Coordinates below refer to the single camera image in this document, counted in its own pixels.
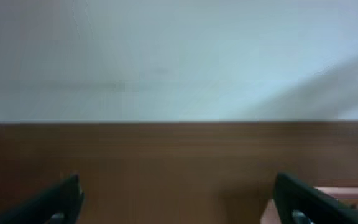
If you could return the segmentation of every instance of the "dark brown object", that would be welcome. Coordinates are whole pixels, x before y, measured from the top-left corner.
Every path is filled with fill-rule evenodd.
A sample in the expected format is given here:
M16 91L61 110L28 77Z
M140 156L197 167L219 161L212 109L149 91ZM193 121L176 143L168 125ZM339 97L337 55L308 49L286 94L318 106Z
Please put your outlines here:
M79 173L78 223L258 223L274 178L358 187L358 123L0 128L0 211Z

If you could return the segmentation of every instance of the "wooden surface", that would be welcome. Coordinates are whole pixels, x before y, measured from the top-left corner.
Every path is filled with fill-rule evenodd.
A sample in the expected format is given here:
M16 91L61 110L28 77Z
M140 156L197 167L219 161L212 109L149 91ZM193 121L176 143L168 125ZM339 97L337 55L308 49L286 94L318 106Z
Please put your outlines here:
M33 124L0 129L0 211L71 172L78 223L258 223L277 172L358 187L358 123Z

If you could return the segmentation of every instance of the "wall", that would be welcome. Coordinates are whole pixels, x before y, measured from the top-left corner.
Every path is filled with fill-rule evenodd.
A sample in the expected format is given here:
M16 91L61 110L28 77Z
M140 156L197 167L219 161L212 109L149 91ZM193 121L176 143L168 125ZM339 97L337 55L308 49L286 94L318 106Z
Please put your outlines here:
M0 119L358 119L358 1L0 0Z

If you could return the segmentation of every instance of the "black object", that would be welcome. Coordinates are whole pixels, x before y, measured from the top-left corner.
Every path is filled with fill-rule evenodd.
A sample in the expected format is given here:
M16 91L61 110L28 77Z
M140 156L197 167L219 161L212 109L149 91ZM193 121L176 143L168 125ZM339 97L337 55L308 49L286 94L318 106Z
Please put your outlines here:
M84 193L73 175L0 215L0 224L74 224Z
M277 175L273 195L282 224L358 224L358 210L288 174Z

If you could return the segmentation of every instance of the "white wall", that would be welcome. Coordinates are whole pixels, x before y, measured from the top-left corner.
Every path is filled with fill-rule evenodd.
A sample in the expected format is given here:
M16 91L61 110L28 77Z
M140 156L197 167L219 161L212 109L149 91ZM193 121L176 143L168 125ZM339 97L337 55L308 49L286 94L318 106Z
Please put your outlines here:
M358 0L0 0L2 121L338 118Z

